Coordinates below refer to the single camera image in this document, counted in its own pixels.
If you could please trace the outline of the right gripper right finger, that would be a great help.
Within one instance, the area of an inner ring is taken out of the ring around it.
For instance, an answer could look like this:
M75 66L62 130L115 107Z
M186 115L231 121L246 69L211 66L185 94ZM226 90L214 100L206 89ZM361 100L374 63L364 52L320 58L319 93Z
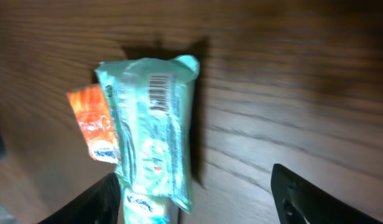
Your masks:
M281 224L381 224L281 164L274 164L270 186Z

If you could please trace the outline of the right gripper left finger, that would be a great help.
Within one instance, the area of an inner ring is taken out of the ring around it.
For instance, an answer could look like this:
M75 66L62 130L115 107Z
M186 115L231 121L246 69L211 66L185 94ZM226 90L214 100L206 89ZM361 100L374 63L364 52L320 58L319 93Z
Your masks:
M117 224L120 202L119 180L110 173L39 224Z

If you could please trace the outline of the teal snack packet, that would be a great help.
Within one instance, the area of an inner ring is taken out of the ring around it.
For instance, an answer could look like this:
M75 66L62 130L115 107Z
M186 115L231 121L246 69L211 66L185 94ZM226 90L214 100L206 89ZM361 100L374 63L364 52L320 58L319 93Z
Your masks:
M192 55L100 62L95 70L113 110L122 170L137 194L193 209L189 132L200 63Z

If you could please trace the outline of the light blue tissue pack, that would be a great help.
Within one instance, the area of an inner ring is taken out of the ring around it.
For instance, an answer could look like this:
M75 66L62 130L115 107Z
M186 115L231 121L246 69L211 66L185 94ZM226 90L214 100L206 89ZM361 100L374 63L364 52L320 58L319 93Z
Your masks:
M177 224L178 207L167 197L134 193L121 187L126 224Z

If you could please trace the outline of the small orange carton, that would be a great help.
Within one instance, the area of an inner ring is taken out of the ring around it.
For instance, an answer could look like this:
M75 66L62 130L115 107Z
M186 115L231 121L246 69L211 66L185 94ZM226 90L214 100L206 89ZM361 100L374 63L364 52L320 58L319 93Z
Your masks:
M96 161L118 163L118 140L100 85L69 91L67 98L88 146L90 157Z

